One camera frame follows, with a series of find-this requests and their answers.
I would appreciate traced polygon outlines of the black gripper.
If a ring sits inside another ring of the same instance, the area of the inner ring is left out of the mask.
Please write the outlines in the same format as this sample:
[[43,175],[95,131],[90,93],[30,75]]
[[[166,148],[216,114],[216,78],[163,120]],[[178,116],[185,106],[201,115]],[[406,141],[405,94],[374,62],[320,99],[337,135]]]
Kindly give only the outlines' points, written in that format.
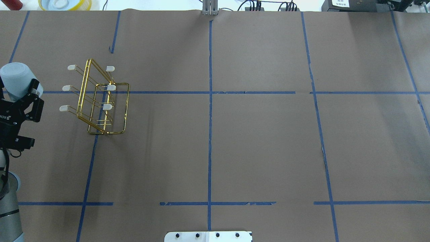
[[18,101],[1,100],[0,109],[0,139],[1,147],[9,150],[29,150],[34,147],[35,139],[20,136],[23,122],[40,122],[44,100],[41,96],[41,84],[32,78],[28,87],[28,95]]

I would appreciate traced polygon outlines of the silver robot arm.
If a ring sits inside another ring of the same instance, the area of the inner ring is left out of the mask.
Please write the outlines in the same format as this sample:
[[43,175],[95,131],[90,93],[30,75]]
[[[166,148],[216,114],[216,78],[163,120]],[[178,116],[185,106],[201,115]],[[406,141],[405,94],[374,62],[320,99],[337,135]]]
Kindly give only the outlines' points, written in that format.
[[20,220],[17,191],[19,177],[10,171],[11,150],[22,153],[35,140],[20,136],[24,121],[39,122],[44,101],[35,94],[25,94],[17,101],[1,99],[1,241],[23,242],[25,234]]

